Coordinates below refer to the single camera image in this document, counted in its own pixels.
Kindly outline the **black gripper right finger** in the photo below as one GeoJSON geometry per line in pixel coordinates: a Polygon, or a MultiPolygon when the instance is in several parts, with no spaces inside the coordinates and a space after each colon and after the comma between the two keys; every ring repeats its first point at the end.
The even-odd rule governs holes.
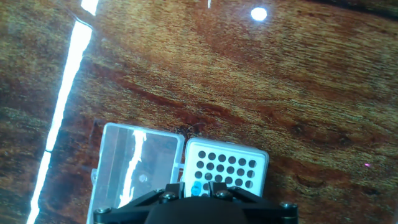
{"type": "Polygon", "coordinates": [[[227,187],[224,182],[209,182],[209,197],[233,202],[252,217],[297,217],[298,205],[282,202],[274,204],[241,187],[227,187]]]}

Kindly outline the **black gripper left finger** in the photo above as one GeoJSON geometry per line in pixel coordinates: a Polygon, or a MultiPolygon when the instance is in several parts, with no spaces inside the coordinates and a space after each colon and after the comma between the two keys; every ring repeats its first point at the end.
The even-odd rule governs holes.
{"type": "Polygon", "coordinates": [[[131,200],[120,208],[101,207],[93,212],[94,220],[145,220],[155,206],[184,198],[185,183],[167,184],[164,189],[131,200]]]}

